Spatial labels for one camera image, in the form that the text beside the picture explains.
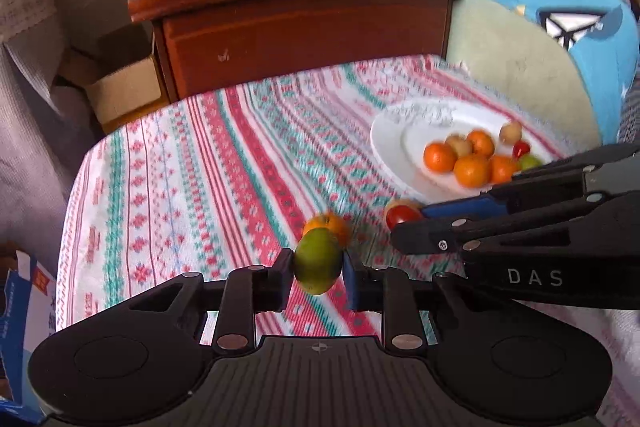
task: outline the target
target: table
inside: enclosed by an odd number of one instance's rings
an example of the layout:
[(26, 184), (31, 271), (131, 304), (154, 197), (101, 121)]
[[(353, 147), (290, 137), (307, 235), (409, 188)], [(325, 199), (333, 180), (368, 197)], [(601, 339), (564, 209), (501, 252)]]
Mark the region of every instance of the table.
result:
[[(372, 156), (369, 129), (390, 103), (452, 96), (518, 118), (556, 156), (569, 145), (541, 123), (432, 56), (356, 62), (188, 98), (128, 124), (85, 158), (71, 193), (60, 250), (56, 325), (91, 316), (185, 271), (224, 279), (271, 265), (294, 248), (305, 221), (331, 209), (351, 222), (350, 249), (365, 264), (414, 279), (461, 272), (445, 255), (402, 258), (383, 209), (400, 197)], [(588, 330), (614, 359), (606, 425), (640, 418), (628, 353), (605, 311), (537, 305)], [(211, 313), (203, 343), (210, 343)], [(257, 333), (376, 335), (380, 317), (348, 311), (342, 280), (312, 297), (294, 283), (283, 314), (257, 315)]]

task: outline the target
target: wooden cabinet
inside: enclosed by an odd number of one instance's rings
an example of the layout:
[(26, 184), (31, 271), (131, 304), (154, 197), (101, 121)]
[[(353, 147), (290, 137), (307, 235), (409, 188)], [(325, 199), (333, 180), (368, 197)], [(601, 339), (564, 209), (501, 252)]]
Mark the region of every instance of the wooden cabinet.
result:
[(130, 0), (170, 99), (354, 60), (446, 55), (453, 0)]

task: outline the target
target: red tomato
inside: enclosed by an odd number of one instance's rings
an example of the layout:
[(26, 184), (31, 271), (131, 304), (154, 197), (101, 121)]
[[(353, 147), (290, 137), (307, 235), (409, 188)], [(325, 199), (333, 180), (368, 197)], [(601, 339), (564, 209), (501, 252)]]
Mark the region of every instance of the red tomato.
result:
[(386, 212), (386, 225), (389, 230), (393, 230), (400, 223), (418, 221), (419, 219), (422, 219), (420, 211), (405, 204), (397, 204)]
[(531, 152), (531, 146), (524, 140), (518, 140), (513, 146), (513, 157), (519, 160), (522, 156)]

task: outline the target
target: orange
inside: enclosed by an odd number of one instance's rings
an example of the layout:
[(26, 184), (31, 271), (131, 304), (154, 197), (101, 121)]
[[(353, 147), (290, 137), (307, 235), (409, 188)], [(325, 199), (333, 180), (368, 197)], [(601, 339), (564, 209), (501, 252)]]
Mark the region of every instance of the orange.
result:
[(443, 142), (433, 142), (424, 148), (422, 159), (430, 171), (443, 174), (451, 172), (458, 156), (453, 148)]
[(305, 228), (302, 231), (304, 237), (305, 233), (313, 229), (329, 229), (338, 238), (340, 246), (345, 248), (351, 240), (351, 227), (349, 224), (337, 214), (333, 212), (326, 212), (319, 216), (312, 217), (306, 222)]
[(495, 155), (489, 160), (492, 183), (508, 183), (520, 170), (520, 166), (510, 156)]
[(489, 160), (481, 154), (470, 154), (460, 158), (453, 167), (458, 183), (466, 188), (479, 188), (491, 179)]
[(491, 158), (495, 152), (494, 140), (488, 133), (481, 129), (474, 129), (467, 136), (466, 139), (471, 142), (474, 147), (474, 153), (481, 154), (485, 158)]

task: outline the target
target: blue cloth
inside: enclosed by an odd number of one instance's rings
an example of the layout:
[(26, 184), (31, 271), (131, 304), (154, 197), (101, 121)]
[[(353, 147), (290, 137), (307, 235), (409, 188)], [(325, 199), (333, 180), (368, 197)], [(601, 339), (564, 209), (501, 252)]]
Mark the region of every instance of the blue cloth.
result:
[(569, 50), (591, 100), (603, 143), (616, 141), (620, 114), (636, 72), (638, 30), (621, 0), (493, 0), (508, 9), (525, 6), (525, 17), (540, 24), (542, 11), (604, 12), (597, 28)]

